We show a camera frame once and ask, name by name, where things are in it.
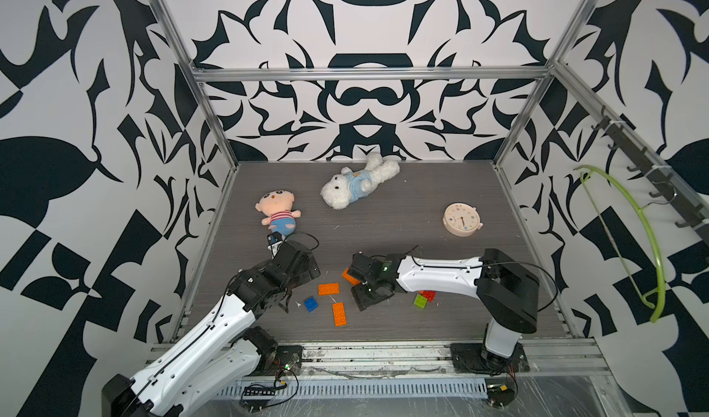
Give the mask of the orange 2x3 lego brick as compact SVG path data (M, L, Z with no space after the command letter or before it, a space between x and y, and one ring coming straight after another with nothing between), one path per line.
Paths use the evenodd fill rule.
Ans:
M340 292L339 282L323 283L318 286L318 295L336 295Z

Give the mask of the blue 2x2 lego brick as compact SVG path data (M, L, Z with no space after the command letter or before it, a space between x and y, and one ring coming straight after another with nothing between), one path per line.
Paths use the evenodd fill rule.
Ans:
M308 297L304 300L304 306L306 306L306 311L311 313L319 306L319 304L314 297Z

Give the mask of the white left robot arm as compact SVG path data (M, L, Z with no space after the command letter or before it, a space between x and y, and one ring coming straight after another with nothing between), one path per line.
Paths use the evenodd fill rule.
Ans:
M313 251L297 241L271 247L271 258L241 269L210 312L167 352L102 389L104 416L190 416L229 383L274 363L278 344L257 320L288 308L293 289L319 278Z

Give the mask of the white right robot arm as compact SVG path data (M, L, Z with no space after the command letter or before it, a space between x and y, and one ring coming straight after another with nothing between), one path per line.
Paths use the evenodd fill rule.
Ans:
M454 260L358 253L347 272L358 280L352 294L361 311L395 293L432 291L479 300L490 313L481 350L486 361L511 359L521 337L537 332L540 280L495 248L482 256Z

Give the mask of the lime green 2x2 lego brick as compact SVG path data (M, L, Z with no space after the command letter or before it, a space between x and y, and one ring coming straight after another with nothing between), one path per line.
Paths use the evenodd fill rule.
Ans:
M424 297L421 294L418 294L417 297L415 297L415 302L414 305L420 309L424 309L428 304L428 299Z

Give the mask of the red 2x2 lego brick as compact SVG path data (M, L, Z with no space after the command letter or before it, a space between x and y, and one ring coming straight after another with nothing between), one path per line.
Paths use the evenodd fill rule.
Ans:
M434 291L420 291L419 294L426 298L428 302L433 302L436 296Z

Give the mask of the plush doll striped shirt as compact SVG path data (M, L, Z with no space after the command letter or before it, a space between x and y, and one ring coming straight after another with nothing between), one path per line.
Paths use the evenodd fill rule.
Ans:
M297 228L297 220L302 217L300 210L294 209L295 195L287 190L275 190L264 195L255 205L255 209L264 218L261 224L272 234L290 236Z

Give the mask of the white teddy bear blue shirt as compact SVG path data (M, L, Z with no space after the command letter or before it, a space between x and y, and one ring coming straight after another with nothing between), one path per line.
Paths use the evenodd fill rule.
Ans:
M353 171L343 167L323 188L323 201L334 210L344 210L351 204L368 197L380 184L390 181L400 173L400 162L384 159L378 152L369 153L363 169Z

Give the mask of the pink round toy clock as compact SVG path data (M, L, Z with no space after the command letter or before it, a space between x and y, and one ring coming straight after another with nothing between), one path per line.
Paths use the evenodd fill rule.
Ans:
M458 237L472 236L483 227L477 209L460 202L445 208L442 222L450 234Z

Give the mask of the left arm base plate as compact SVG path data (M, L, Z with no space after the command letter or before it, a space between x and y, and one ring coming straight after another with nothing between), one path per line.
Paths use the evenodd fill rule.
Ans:
M303 352L304 348L301 345L279 346L275 352L260 362L257 369L249 377L275 376L282 369L289 369L299 375L302 370Z

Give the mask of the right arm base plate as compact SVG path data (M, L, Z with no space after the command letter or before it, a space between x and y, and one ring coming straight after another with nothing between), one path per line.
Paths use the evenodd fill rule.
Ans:
M521 343L515 345L510 358L488 352L483 343L452 343L450 351L456 373L499 376L509 373L510 369L515 373L531 371Z

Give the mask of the black wall hook rack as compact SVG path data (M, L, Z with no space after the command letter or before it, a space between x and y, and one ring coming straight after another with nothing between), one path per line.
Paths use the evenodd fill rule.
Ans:
M630 161L632 176L646 179L654 190L651 205L668 205L681 217L675 225L691 228L708 243L708 203L686 182L676 168L670 166L640 138L631 125L602 105L600 120L594 131L609 137L609 150L619 151Z

